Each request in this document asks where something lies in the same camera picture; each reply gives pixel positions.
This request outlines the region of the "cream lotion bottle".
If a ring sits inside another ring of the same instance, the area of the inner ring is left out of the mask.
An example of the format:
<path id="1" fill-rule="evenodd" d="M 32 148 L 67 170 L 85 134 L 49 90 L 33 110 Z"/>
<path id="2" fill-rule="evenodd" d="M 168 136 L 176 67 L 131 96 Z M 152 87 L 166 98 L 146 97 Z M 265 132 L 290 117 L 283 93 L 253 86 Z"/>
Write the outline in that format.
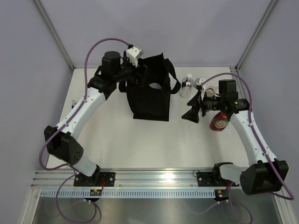
<path id="1" fill-rule="evenodd" d="M 162 89 L 161 85 L 158 83 L 151 83 L 149 86 L 153 89 L 159 89 L 159 90 Z"/>

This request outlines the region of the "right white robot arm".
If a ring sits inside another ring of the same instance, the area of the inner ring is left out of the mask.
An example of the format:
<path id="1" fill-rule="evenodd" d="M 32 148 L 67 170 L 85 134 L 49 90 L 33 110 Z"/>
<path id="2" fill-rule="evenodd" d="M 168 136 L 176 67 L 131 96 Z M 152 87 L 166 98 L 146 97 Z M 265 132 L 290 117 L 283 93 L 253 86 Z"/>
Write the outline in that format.
<path id="1" fill-rule="evenodd" d="M 212 169 L 212 181 L 223 185 L 226 181 L 240 185 L 246 195 L 278 192 L 283 186 L 289 167 L 280 161 L 265 143 L 251 109 L 250 101 L 239 98 L 236 81 L 219 81 L 219 93 L 210 97 L 206 92 L 205 80 L 197 78 L 194 83 L 196 95 L 187 103 L 191 109 L 182 119 L 199 122 L 209 111 L 224 113 L 235 128 L 248 158 L 248 168 L 238 167 L 231 162 L 216 163 Z"/>

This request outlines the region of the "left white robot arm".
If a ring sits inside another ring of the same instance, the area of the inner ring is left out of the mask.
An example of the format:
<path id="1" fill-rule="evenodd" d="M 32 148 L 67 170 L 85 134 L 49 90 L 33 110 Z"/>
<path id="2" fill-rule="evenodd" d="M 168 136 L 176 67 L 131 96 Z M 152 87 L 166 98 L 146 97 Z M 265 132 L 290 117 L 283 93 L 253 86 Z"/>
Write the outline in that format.
<path id="1" fill-rule="evenodd" d="M 142 54 L 143 50 L 137 47 L 129 48 L 123 55 L 116 51 L 106 52 L 83 97 L 62 121 L 44 131 L 48 153 L 83 174 L 90 186 L 100 182 L 100 174 L 97 165 L 84 156 L 78 137 L 95 111 L 115 91 L 117 83 L 138 82 L 138 60 Z"/>

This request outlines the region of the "black canvas tote bag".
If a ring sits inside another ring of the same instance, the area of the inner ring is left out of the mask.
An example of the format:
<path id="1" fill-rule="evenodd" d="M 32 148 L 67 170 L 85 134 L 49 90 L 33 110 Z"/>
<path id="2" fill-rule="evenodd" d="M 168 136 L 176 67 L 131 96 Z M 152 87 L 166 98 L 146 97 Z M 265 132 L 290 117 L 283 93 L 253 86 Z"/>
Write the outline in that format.
<path id="1" fill-rule="evenodd" d="M 126 93 L 129 107 L 134 119 L 169 121 L 171 94 L 181 88 L 172 62 L 163 54 L 140 58 L 138 64 L 149 68 L 149 77 L 142 85 L 129 81 L 119 83 L 120 92 Z M 162 89 L 153 89 L 151 83 L 158 83 Z"/>

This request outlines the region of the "grey-green pump bottle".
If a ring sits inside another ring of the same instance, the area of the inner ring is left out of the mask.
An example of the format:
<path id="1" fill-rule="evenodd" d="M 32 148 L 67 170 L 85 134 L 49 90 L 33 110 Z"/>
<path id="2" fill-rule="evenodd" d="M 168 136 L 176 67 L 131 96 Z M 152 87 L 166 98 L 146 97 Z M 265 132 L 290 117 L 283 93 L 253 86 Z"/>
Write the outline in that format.
<path id="1" fill-rule="evenodd" d="M 209 87 L 207 87 L 206 93 L 210 97 L 213 96 L 213 95 L 220 96 L 220 94 L 218 92 L 218 87 L 216 87 L 216 86 L 209 86 Z"/>

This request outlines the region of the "silver metal bottle white cap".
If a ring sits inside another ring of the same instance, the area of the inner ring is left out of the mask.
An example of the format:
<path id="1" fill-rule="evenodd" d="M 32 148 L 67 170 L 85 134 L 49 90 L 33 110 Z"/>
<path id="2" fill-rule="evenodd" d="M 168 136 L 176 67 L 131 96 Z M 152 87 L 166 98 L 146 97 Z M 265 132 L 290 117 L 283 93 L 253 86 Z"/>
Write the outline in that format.
<path id="1" fill-rule="evenodd" d="M 194 85 L 194 80 L 192 78 L 192 74 L 187 74 L 185 78 L 183 78 L 181 82 L 181 89 L 179 91 L 180 96 L 187 98 L 190 96 L 192 92 L 192 88 Z"/>

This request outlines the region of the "dark red Fairy bottle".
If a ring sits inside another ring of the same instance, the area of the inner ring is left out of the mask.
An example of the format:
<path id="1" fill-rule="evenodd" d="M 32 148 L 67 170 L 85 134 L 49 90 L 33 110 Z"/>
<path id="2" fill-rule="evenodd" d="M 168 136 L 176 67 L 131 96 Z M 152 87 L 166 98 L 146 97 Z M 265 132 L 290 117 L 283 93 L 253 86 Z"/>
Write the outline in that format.
<path id="1" fill-rule="evenodd" d="M 229 124 L 229 120 L 227 119 L 227 116 L 223 112 L 217 113 L 211 123 L 210 123 L 210 129 L 213 131 L 223 131 L 226 126 Z"/>

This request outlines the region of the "orange bottle blue cap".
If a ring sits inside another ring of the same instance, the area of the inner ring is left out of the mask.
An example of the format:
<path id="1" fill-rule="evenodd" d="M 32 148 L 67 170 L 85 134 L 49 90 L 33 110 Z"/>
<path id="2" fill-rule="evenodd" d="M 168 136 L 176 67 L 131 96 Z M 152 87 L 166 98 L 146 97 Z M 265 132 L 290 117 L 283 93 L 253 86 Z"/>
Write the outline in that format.
<path id="1" fill-rule="evenodd" d="M 71 108 L 74 108 L 76 104 L 77 104 L 77 101 L 76 100 L 72 100 L 72 102 L 71 102 Z"/>

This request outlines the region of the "right aluminium frame post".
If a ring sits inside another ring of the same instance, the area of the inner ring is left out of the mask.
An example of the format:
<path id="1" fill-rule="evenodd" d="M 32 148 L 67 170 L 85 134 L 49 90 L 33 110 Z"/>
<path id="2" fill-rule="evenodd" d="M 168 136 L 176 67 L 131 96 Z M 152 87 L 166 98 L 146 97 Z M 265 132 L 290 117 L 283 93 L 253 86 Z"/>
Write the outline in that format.
<path id="1" fill-rule="evenodd" d="M 245 62 L 247 56 L 249 55 L 250 51 L 254 47 L 255 42 L 258 40 L 259 35 L 261 34 L 263 28 L 265 27 L 267 21 L 269 20 L 272 12 L 274 11 L 276 5 L 279 3 L 279 0 L 270 0 L 268 6 L 266 7 L 261 19 L 259 20 L 252 36 L 249 39 L 248 44 L 246 45 L 240 59 L 238 60 L 237 64 L 235 65 L 235 71 L 239 72 L 243 63 Z"/>

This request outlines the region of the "aluminium frame post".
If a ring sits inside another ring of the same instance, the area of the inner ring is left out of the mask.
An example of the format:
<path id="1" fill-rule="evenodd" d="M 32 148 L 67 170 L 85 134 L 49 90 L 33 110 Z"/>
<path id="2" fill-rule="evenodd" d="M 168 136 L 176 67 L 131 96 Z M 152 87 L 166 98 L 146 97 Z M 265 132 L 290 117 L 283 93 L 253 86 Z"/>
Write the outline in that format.
<path id="1" fill-rule="evenodd" d="M 270 0 L 268 6 L 266 7 L 261 19 L 259 20 L 252 36 L 249 39 L 248 44 L 246 45 L 240 59 L 238 60 L 237 64 L 235 65 L 235 71 L 239 72 L 243 63 L 245 62 L 247 56 L 249 55 L 250 51 L 254 47 L 255 42 L 258 40 L 259 35 L 261 34 L 263 28 L 265 27 L 267 21 L 269 20 L 272 12 L 274 11 L 276 5 L 279 3 L 279 0 Z"/>
<path id="2" fill-rule="evenodd" d="M 58 50 L 60 51 L 60 54 L 62 55 L 63 59 L 65 60 L 68 67 L 71 69 L 71 71 L 75 70 L 75 65 L 71 60 L 71 57 L 69 56 L 68 52 L 66 51 L 48 13 L 46 12 L 46 9 L 42 3 L 41 0 L 32 0 L 33 5 L 35 6 L 37 12 L 39 13 L 43 23 L 45 24 L 50 36 L 52 37 L 54 43 L 56 44 Z"/>

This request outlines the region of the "left aluminium frame post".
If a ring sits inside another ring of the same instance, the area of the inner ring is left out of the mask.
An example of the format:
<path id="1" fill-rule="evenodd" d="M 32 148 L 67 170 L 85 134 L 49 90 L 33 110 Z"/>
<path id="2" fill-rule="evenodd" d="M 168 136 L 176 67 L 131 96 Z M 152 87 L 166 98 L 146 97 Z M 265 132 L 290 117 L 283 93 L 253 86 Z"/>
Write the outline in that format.
<path id="1" fill-rule="evenodd" d="M 48 13 L 46 12 L 46 9 L 42 3 L 41 0 L 32 0 L 33 5 L 35 6 L 37 12 L 39 13 L 43 23 L 45 24 L 50 36 L 52 37 L 54 43 L 56 44 L 58 50 L 60 51 L 60 54 L 62 55 L 63 59 L 65 60 L 68 67 L 71 69 L 71 71 L 75 70 L 75 65 L 71 60 L 71 57 L 69 56 L 68 52 L 66 51 Z"/>

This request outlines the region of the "aluminium mounting rail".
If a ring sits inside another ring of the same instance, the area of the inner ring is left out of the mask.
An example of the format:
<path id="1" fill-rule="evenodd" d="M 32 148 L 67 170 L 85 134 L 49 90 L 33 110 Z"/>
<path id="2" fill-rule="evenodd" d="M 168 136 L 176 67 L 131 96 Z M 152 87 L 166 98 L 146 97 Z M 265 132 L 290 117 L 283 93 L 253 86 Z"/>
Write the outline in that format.
<path id="1" fill-rule="evenodd" d="M 93 188 L 104 184 L 105 188 L 226 188 L 230 182 L 215 180 L 210 170 L 158 169 L 125 170 L 103 169 L 98 180 L 76 175 L 66 181 L 66 188 Z"/>

